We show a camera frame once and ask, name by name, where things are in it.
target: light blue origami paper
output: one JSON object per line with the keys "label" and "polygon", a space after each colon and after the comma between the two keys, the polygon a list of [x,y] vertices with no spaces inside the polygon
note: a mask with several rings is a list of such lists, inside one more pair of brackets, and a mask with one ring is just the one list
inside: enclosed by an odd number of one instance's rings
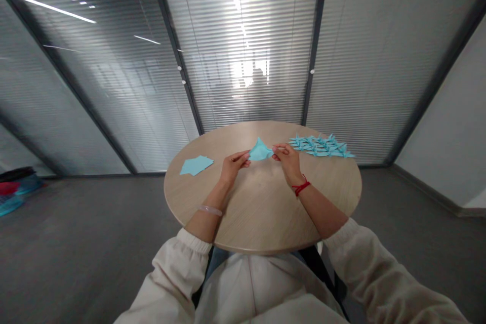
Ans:
{"label": "light blue origami paper", "polygon": [[250,151],[249,160],[263,160],[272,157],[273,151],[258,137],[257,143]]}
{"label": "light blue origami paper", "polygon": [[312,154],[316,157],[326,157],[326,156],[329,156],[327,152],[306,152],[306,153],[309,153],[309,154]]}
{"label": "light blue origami paper", "polygon": [[182,165],[181,175],[191,174],[197,175],[199,172],[205,170],[213,164],[213,160],[204,156],[199,156],[192,159],[186,159]]}
{"label": "light blue origami paper", "polygon": [[295,138],[290,138],[290,140],[292,141],[290,145],[294,149],[305,151],[314,156],[355,157],[354,154],[347,151],[347,144],[339,143],[334,134],[331,134],[329,138],[323,138],[321,134],[317,138],[315,136],[299,137],[297,134]]}

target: bracelet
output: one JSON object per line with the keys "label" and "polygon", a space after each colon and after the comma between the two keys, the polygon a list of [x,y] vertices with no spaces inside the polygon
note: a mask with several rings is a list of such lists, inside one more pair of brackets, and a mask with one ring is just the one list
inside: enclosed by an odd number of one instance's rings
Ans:
{"label": "bracelet", "polygon": [[223,215],[223,212],[221,210],[218,210],[216,208],[207,207],[206,205],[200,205],[198,207],[198,210],[202,210],[202,211],[205,211],[207,213],[214,214],[214,215],[217,215],[217,216]]}
{"label": "bracelet", "polygon": [[297,197],[299,197],[299,193],[300,193],[300,192],[301,192],[303,189],[305,189],[307,186],[309,186],[309,185],[310,185],[310,182],[309,182],[309,181],[307,181],[307,178],[305,177],[305,175],[304,175],[304,174],[302,174],[302,176],[304,176],[304,178],[305,178],[305,182],[304,182],[302,185],[300,185],[300,186],[292,186],[292,188],[294,188],[294,189],[295,189],[295,196],[297,196]]}

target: jacket cuff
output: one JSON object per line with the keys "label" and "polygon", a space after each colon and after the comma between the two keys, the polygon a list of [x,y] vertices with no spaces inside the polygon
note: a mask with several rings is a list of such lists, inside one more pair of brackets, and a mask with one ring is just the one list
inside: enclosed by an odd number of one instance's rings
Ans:
{"label": "jacket cuff", "polygon": [[208,254],[213,246],[210,243],[200,240],[198,237],[192,235],[184,228],[179,230],[179,233],[177,233],[177,240],[191,248],[193,251],[201,254]]}
{"label": "jacket cuff", "polygon": [[336,233],[329,238],[324,239],[324,243],[329,250],[333,250],[350,240],[358,231],[359,225],[353,219],[349,218]]}

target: white sleeve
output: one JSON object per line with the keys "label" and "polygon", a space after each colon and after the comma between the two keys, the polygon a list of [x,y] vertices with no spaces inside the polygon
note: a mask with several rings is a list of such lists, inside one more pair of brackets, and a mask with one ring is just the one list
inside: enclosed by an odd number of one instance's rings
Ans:
{"label": "white sleeve", "polygon": [[335,271],[375,323],[465,323],[449,298],[419,284],[381,245],[378,237],[354,220],[324,243]]}
{"label": "white sleeve", "polygon": [[154,271],[115,323],[194,322],[191,296],[204,281],[211,246],[181,229],[155,255]]}

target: finger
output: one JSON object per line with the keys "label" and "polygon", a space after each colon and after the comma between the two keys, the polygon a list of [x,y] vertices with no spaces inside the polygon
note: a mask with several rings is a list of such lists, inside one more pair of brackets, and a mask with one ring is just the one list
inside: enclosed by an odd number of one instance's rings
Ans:
{"label": "finger", "polygon": [[283,152],[282,152],[280,149],[278,149],[277,147],[273,147],[273,148],[272,148],[272,151],[273,151],[273,153],[275,153],[275,154],[277,155],[277,157],[278,157],[278,158],[280,158],[280,159],[282,159],[282,158],[285,156],[285,155],[284,155],[284,153],[283,153]]}
{"label": "finger", "polygon": [[242,166],[248,160],[248,158],[250,158],[250,154],[245,153],[244,155],[240,156],[240,158],[235,159],[234,163],[238,166]]}
{"label": "finger", "polygon": [[232,160],[233,162],[236,161],[237,159],[239,159],[242,155],[245,155],[246,153],[250,152],[249,149],[247,149],[246,151],[242,151],[242,152],[237,152],[237,153],[234,153],[232,154],[231,156],[229,156],[230,160]]}
{"label": "finger", "polygon": [[277,143],[275,144],[275,147],[284,148],[286,151],[289,152],[289,154],[295,152],[295,150],[292,148],[292,146],[289,143]]}

